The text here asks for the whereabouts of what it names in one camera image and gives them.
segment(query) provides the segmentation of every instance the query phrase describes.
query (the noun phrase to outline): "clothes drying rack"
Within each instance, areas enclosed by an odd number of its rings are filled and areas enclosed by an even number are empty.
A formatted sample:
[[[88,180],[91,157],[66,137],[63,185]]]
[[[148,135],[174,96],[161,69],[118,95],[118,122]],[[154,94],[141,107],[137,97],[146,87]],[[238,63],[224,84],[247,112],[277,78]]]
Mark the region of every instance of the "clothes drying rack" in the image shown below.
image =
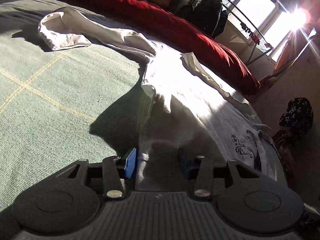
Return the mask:
[[[190,1],[188,2],[188,4],[192,5],[195,1],[196,1],[196,0],[190,0]],[[236,9],[249,21],[249,23],[252,24],[252,26],[257,30],[257,32],[261,35],[261,37],[262,37],[264,40],[266,40],[266,39],[263,37],[263,34],[262,34],[262,33],[258,30],[258,28],[249,20],[249,18],[248,18],[246,15],[245,15],[232,1],[230,1],[230,0],[227,0],[227,1],[232,5],[233,8],[236,8]],[[223,7],[226,8],[227,11],[229,11],[234,17],[236,17],[236,19],[240,22],[240,25],[241,25],[242,29],[243,29],[244,31],[246,31],[246,32],[249,33],[251,39],[252,39],[252,40],[254,41],[254,43],[255,43],[255,45],[254,45],[253,48],[252,48],[252,52],[251,52],[251,54],[250,54],[249,59],[245,62],[245,64],[246,64],[247,66],[250,65],[251,63],[255,62],[256,60],[258,60],[259,58],[263,57],[263,56],[266,55],[267,53],[271,52],[271,51],[274,49],[274,48],[271,46],[270,49],[268,49],[267,51],[265,51],[263,54],[261,54],[261,55],[259,55],[258,57],[252,59],[252,56],[253,56],[253,54],[254,54],[255,49],[256,49],[257,45],[260,43],[260,39],[254,34],[254,32],[252,32],[252,31],[250,30],[250,28],[248,28],[248,27],[246,26],[246,24],[245,24],[235,13],[232,12],[232,9],[233,9],[233,8],[230,9],[227,5],[225,5],[225,4],[223,4],[223,3],[222,3],[222,5],[223,5]]]

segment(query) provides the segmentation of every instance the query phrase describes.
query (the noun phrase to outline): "grey fabric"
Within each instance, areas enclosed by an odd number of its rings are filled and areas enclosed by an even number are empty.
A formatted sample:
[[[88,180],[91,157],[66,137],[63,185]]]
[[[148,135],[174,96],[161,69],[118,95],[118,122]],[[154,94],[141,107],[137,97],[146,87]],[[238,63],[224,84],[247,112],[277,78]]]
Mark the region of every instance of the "grey fabric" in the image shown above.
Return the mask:
[[[0,210],[79,158],[91,163],[138,145],[150,99],[144,64],[92,40],[49,52],[38,22],[56,0],[0,0]],[[90,11],[86,17],[123,27]]]

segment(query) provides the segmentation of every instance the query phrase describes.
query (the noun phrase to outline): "bed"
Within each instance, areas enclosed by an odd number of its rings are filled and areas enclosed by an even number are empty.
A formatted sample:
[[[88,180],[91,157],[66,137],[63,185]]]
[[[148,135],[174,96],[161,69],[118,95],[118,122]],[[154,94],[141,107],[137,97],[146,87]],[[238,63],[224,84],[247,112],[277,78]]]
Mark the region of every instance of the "bed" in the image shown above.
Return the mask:
[[[229,48],[207,37],[187,21],[141,0],[72,0],[144,28],[181,52],[194,52],[201,63],[214,70],[244,95],[254,95],[260,83]]]
[[[21,191],[73,161],[85,157],[101,162],[137,147],[154,102],[141,88],[146,65],[137,57],[94,38],[89,47],[49,50],[37,34],[38,23],[68,4],[59,0],[0,0],[0,4],[0,210],[5,214]],[[137,27],[137,22],[112,14],[73,8],[92,21],[134,29],[165,45],[143,24]],[[285,185],[276,151],[262,138],[261,143],[275,179]],[[175,168],[175,157],[169,162]],[[8,236],[6,228],[0,229]]]

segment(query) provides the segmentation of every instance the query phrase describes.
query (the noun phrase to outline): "wall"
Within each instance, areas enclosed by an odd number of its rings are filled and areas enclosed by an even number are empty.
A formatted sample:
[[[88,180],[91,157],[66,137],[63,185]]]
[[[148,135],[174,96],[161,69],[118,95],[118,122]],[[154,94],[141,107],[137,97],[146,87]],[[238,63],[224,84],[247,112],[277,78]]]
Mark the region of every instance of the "wall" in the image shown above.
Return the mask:
[[[229,21],[226,24],[224,32],[216,37],[215,41],[232,49],[243,62],[248,61],[252,52],[252,46],[249,46],[251,40],[248,41]],[[261,50],[255,49],[252,59],[261,54]],[[260,80],[272,74],[274,65],[274,62],[272,62],[269,57],[262,56],[260,59],[248,65],[248,69],[256,79]]]
[[[320,40],[312,42],[320,47]],[[305,202],[318,199],[320,194],[320,63],[319,51],[309,46],[292,67],[253,104],[263,123],[278,131],[278,120],[286,111],[288,102],[296,97],[307,98],[314,112],[311,131],[292,150],[297,163],[297,192]]]

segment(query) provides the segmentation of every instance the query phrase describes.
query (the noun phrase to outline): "lens flare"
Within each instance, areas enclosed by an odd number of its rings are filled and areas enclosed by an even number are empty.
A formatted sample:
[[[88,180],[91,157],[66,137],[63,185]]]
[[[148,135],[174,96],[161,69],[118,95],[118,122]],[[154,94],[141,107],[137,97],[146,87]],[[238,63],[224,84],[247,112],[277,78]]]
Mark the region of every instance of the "lens flare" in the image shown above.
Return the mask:
[[[290,22],[291,29],[293,31],[298,30],[303,27],[306,23],[308,23],[309,13],[304,9],[295,9],[292,14],[290,14]]]

